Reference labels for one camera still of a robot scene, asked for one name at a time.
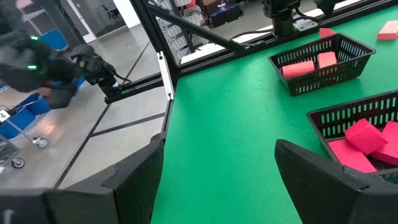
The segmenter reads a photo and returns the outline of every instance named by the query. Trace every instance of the green led light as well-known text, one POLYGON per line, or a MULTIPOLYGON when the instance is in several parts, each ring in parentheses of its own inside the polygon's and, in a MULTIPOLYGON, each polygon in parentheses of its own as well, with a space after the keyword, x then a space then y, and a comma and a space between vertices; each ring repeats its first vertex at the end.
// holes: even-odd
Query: green led light
POLYGON ((28 65, 27 69, 29 70, 36 70, 37 66, 36 65, 28 65))

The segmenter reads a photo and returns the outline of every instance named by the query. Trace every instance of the red foam block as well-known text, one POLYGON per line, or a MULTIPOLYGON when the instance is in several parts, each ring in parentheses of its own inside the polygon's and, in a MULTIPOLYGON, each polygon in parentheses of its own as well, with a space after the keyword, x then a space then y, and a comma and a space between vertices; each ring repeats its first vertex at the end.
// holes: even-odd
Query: red foam block
POLYGON ((377 35, 378 40, 395 40, 398 36, 398 21, 388 21, 377 35))
POLYGON ((299 77, 314 70, 315 70, 315 65, 311 60, 307 62, 296 63, 293 65, 286 65, 282 67, 282 73, 284 74, 284 78, 299 77))
POLYGON ((376 127, 361 119, 345 131, 346 139, 365 155, 380 149, 388 141, 376 127))
POLYGON ((327 52, 318 54, 319 68, 325 68, 337 63, 336 54, 334 52, 327 52))
POLYGON ((398 166, 398 123, 389 121, 382 133, 388 140, 388 143, 376 152, 373 152, 371 156, 398 166))
POLYGON ((331 35, 334 35, 335 31, 333 31, 332 29, 329 28, 321 28, 319 29, 319 38, 325 38, 325 37, 329 37, 331 35))
POLYGON ((329 146, 341 164, 364 173, 377 171, 368 158, 346 139, 329 142, 329 146))

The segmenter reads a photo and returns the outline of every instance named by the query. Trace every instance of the green table surface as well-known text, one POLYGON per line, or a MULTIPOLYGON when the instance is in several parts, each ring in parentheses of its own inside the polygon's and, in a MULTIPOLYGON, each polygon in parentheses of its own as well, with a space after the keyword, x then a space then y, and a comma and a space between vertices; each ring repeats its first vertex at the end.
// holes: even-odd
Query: green table surface
POLYGON ((301 223, 275 163, 275 141, 327 156, 309 111, 398 88, 398 40, 377 41, 392 20, 398 6, 333 27, 377 53, 359 78, 300 96, 289 95, 268 56, 318 34, 181 78, 152 223, 301 223))

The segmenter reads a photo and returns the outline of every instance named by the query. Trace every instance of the warehouse floor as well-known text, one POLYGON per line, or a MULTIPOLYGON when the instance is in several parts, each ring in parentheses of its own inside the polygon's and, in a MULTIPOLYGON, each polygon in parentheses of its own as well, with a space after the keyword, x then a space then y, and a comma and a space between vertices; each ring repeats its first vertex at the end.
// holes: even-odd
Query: warehouse floor
MULTIPOLYGON (((245 16, 213 32, 229 38, 270 25, 259 3, 246 3, 245 16)), ((303 11, 315 7, 304 6, 303 11)), ((142 26, 120 29, 91 44, 132 81, 159 72, 155 50, 142 26)), ((27 95, 8 89, 0 94, 0 105, 13 106, 27 95)), ((33 137, 50 141, 48 148, 39 149, 23 138, 16 140, 26 165, 2 170, 0 188, 68 187, 132 154, 160 132, 167 104, 163 88, 109 106, 103 99, 97 86, 84 83, 68 108, 52 111, 33 131, 33 137)))

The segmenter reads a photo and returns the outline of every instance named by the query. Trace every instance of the black plastic basket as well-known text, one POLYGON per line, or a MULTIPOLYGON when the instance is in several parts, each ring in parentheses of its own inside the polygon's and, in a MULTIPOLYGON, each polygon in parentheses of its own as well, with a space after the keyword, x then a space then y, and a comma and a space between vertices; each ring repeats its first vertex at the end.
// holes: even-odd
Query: black plastic basket
MULTIPOLYGON (((307 116, 323 147, 330 157, 338 162, 328 142, 343 139, 345 129, 359 119, 366 118, 380 130, 388 121, 398 121, 398 90, 312 111, 307 116)), ((398 184, 398 168, 396 166, 371 157, 368 159, 377 169, 377 172, 372 174, 398 184)))
POLYGON ((361 75, 370 56, 376 50, 343 34, 335 34, 309 44, 269 57, 279 78, 293 96, 356 78, 361 75), (318 54, 336 54, 337 64, 318 69, 318 54), (300 77, 285 79, 282 67, 313 60, 315 71, 300 77))

